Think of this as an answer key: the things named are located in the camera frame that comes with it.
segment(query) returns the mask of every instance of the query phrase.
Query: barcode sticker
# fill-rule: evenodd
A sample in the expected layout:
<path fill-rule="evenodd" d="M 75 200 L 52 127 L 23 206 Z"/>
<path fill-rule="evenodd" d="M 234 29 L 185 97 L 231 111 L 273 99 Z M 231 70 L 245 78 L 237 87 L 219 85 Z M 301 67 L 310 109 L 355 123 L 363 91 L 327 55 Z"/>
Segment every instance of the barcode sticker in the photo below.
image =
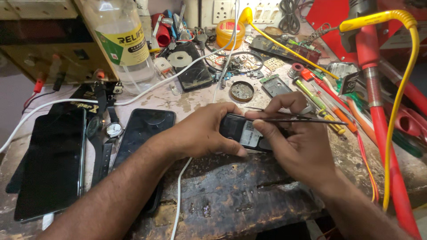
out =
<path fill-rule="evenodd" d="M 246 121 L 243 127 L 242 137 L 240 138 L 240 144 L 245 146 L 256 147 L 258 144 L 258 140 L 262 136 L 263 135 L 258 132 L 258 130 L 254 129 L 254 126 L 252 125 L 251 121 Z"/>

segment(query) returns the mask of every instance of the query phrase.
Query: plastic bottle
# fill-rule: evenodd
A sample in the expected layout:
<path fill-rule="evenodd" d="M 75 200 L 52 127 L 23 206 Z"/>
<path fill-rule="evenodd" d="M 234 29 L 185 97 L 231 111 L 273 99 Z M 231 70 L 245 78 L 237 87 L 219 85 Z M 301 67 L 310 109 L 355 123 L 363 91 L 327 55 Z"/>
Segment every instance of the plastic bottle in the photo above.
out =
<path fill-rule="evenodd" d="M 125 89 L 140 94 L 159 81 L 133 0 L 87 0 L 84 8 Z"/>
<path fill-rule="evenodd" d="M 226 19 L 221 21 L 216 26 L 216 43 L 219 47 L 225 46 L 228 41 L 231 38 L 231 35 L 233 34 L 234 30 L 234 19 Z M 245 25 L 241 22 L 237 22 L 237 40 L 236 40 L 236 46 L 234 49 L 238 49 L 242 45 L 243 37 L 245 36 Z M 231 50 L 231 47 L 233 47 L 234 39 L 231 41 L 231 43 L 226 47 L 225 49 Z"/>

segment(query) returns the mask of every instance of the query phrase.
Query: left hand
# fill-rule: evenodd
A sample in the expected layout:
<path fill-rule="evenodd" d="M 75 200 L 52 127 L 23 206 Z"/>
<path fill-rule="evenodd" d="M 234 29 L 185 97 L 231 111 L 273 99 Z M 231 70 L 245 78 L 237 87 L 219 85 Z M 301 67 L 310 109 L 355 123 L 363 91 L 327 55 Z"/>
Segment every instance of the left hand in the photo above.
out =
<path fill-rule="evenodd" d="M 215 152 L 245 157 L 248 153 L 240 143 L 219 133 L 219 124 L 227 113 L 242 115 L 242 111 L 232 102 L 208 104 L 155 138 L 162 139 L 175 160 L 199 158 Z"/>

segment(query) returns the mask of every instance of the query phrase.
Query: tweezers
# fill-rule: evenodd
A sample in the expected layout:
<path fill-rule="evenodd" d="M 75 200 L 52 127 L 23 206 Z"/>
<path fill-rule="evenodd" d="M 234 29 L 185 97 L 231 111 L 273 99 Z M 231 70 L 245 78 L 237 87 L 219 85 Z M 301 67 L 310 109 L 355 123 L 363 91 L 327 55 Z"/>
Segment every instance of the tweezers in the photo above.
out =
<path fill-rule="evenodd" d="M 264 109 L 262 109 L 262 108 L 254 108 L 254 107 L 246 107 L 246 108 L 264 111 Z M 330 120 L 314 118 L 314 117 L 306 117 L 306 116 L 301 116 L 301 115 L 286 113 L 286 112 L 280 112 L 280 111 L 278 111 L 277 113 L 288 116 L 290 118 L 289 119 L 284 119 L 284 118 L 282 118 L 282 119 L 281 118 L 278 118 L 278 119 L 262 119 L 262 120 L 266 121 L 266 122 L 272 122 L 272 123 L 304 123 L 304 122 L 306 122 L 306 123 L 331 123 L 331 124 L 337 124 L 337 125 L 348 125 L 348 123 L 341 122 L 341 121 L 330 121 Z"/>

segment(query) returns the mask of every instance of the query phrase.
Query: pcb cleaner bottle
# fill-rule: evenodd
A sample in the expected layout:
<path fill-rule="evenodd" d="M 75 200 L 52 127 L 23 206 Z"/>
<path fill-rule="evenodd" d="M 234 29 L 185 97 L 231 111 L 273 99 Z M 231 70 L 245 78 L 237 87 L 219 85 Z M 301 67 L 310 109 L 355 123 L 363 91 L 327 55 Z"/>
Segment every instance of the pcb cleaner bottle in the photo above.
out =
<path fill-rule="evenodd" d="M 159 81 L 133 0 L 86 0 L 84 9 L 125 89 L 140 94 Z"/>

